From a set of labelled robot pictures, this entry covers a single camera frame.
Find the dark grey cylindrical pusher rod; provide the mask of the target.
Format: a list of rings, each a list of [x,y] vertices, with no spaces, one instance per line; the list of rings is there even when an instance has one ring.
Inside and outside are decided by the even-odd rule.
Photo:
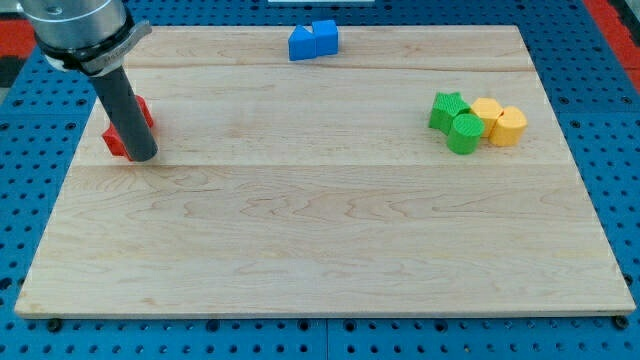
[[[91,77],[90,82],[131,161],[144,162],[152,159],[158,146],[124,69],[118,67],[102,76]]]

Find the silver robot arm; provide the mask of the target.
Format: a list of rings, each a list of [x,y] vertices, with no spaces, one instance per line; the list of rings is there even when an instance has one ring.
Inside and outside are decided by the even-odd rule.
[[[87,76],[124,147],[135,162],[158,146],[126,71],[124,58],[152,26],[136,21],[121,0],[19,0],[46,59],[60,71]]]

